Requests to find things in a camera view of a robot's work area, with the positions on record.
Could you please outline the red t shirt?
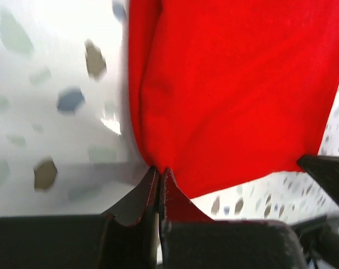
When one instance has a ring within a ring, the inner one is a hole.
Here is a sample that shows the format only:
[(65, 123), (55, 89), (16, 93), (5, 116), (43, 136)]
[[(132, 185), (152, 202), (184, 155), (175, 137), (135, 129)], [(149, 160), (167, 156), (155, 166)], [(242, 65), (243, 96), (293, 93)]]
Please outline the red t shirt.
[(339, 84), (339, 1), (130, 1), (138, 148), (189, 197), (316, 154)]

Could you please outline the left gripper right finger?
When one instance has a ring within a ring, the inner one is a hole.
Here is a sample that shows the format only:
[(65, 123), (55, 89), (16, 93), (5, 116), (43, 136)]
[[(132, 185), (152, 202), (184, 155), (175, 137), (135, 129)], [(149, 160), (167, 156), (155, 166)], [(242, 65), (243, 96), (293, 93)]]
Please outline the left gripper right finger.
[(276, 220), (215, 221), (161, 178), (160, 241), (164, 268), (306, 268), (298, 237)]

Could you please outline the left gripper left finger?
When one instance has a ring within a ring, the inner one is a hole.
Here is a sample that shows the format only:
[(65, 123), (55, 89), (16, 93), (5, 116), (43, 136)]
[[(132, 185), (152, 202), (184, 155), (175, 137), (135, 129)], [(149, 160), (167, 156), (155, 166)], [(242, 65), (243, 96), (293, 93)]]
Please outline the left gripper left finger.
[(96, 215), (0, 217), (0, 268), (155, 268), (159, 175)]

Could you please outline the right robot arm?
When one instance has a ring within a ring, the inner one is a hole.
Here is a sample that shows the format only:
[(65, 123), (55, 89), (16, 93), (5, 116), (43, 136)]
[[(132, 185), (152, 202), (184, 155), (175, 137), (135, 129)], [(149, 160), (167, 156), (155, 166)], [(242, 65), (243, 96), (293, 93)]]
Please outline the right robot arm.
[[(339, 207), (339, 157), (304, 155), (297, 164), (310, 175)], [(327, 215), (292, 226), (307, 261), (323, 260), (339, 268), (339, 217)]]

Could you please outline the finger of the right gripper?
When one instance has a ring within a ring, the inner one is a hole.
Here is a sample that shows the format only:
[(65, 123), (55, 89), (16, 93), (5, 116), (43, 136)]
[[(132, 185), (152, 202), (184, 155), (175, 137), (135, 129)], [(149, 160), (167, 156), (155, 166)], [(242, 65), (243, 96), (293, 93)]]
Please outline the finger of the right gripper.
[(297, 165), (307, 172), (339, 207), (339, 157), (303, 155)]

